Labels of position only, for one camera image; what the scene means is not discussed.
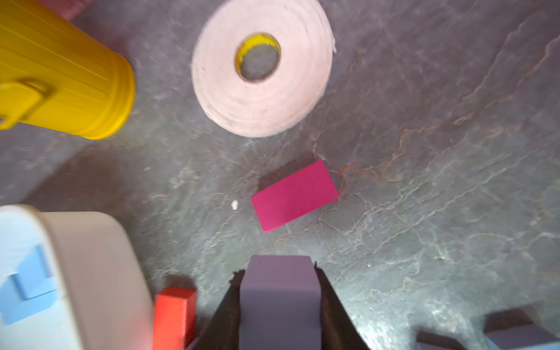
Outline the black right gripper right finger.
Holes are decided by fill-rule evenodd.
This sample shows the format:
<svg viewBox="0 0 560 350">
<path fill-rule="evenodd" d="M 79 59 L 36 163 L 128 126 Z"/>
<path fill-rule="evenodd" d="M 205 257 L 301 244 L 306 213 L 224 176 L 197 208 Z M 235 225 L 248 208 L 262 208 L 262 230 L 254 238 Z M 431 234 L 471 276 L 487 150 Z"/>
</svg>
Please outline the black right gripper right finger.
<svg viewBox="0 0 560 350">
<path fill-rule="evenodd" d="M 325 272 L 314 266 L 321 287 L 322 349 L 368 350 Z"/>
</svg>

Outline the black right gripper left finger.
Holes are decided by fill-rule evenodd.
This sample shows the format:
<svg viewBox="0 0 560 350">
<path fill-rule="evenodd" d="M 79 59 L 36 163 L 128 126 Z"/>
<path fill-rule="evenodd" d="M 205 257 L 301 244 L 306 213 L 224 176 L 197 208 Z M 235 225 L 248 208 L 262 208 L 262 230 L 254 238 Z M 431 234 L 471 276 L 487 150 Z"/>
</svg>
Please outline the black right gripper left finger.
<svg viewBox="0 0 560 350">
<path fill-rule="evenodd" d="M 236 271 L 222 302 L 193 349 L 239 349 L 240 288 L 245 270 Z"/>
</svg>

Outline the light blue cube block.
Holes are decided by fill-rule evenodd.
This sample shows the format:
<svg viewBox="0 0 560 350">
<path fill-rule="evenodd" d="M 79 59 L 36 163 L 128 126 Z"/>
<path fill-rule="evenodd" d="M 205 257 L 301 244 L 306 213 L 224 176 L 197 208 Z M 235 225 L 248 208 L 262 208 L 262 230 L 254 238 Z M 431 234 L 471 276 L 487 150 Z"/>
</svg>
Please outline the light blue cube block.
<svg viewBox="0 0 560 350">
<path fill-rule="evenodd" d="M 23 300 L 55 292 L 57 287 L 44 249 L 36 246 L 26 255 L 12 275 Z"/>
</svg>

